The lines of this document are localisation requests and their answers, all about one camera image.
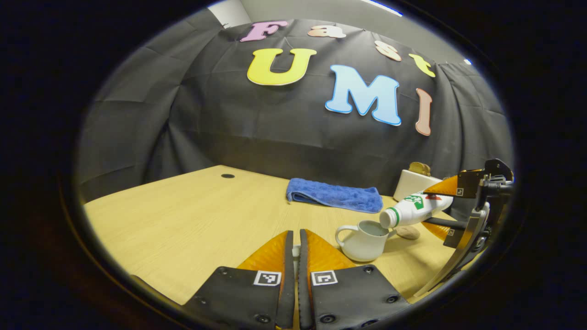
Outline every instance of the black fabric backdrop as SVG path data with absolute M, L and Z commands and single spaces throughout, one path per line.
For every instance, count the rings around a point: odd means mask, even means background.
M 514 165 L 504 109 L 471 66 L 435 63 L 361 28 L 305 19 L 287 22 L 264 40 L 240 42 L 251 25 L 223 29 L 205 9 L 130 55 L 96 94 L 83 124 L 76 167 L 85 201 L 217 164 L 286 179 L 374 186 L 388 196 L 401 170 L 413 161 L 430 165 L 438 178 L 482 168 L 495 157 Z M 347 37 L 307 34 L 312 26 L 333 24 Z M 394 46 L 402 61 L 380 54 L 376 40 Z M 247 79 L 247 70 L 253 51 L 263 48 L 284 50 L 275 58 L 273 72 L 289 70 L 292 48 L 317 54 L 301 80 L 261 86 Z M 409 53 L 430 63 L 436 77 L 418 69 Z M 359 115 L 351 97 L 352 113 L 326 110 L 334 90 L 334 64 L 355 68 L 367 85 L 377 75 L 397 80 L 401 125 L 378 122 L 370 112 Z M 416 88 L 433 100 L 430 136 L 414 127 Z M 453 216 L 465 217 L 470 202 L 455 200 Z

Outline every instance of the gray wall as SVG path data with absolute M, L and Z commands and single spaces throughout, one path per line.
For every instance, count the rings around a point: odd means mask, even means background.
M 466 58 L 406 15 L 399 17 L 361 0 L 241 0 L 241 3 L 253 22 L 291 18 L 320 19 L 357 26 L 387 36 L 437 63 L 462 64 Z

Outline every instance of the white plastic bottle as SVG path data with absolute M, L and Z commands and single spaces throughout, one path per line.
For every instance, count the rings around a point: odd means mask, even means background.
M 452 202 L 450 196 L 423 194 L 420 191 L 383 210 L 379 214 L 379 223 L 383 228 L 417 224 L 445 210 Z

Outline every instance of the green label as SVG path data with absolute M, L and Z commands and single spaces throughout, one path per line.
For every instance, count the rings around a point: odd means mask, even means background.
M 422 201 L 422 197 L 420 197 L 420 196 L 409 195 L 408 197 L 406 197 L 404 199 L 414 203 L 416 210 L 421 210 L 424 207 L 424 202 Z

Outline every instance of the yellow letter u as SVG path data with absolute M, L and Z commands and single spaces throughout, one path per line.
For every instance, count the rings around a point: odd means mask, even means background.
M 305 48 L 294 48 L 289 52 L 293 54 L 293 63 L 287 72 L 271 72 L 271 64 L 275 55 L 281 54 L 282 49 L 265 48 L 255 50 L 253 61 L 249 66 L 247 77 L 250 81 L 259 85 L 287 85 L 294 83 L 306 74 L 310 56 L 315 55 L 316 51 Z

